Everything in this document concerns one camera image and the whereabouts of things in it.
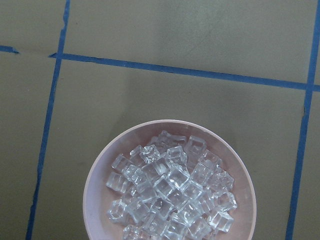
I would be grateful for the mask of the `pink bowl of ice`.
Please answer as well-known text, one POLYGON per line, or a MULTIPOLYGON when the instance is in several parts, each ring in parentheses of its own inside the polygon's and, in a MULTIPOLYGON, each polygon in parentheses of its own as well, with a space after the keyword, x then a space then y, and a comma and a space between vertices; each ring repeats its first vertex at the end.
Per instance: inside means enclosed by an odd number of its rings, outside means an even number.
POLYGON ((220 136, 195 123, 161 119, 133 126, 115 137, 97 156, 87 176, 83 192, 83 219, 91 240, 120 240, 123 227, 111 223, 107 210, 119 194, 106 187, 111 164, 119 154, 127 154, 137 145, 146 145, 153 136, 166 130, 173 135, 191 135, 206 141, 210 151, 222 160, 222 167, 234 178, 233 194, 238 207, 231 212, 234 222, 219 240, 251 240, 254 235, 257 202, 251 177, 241 158, 220 136))

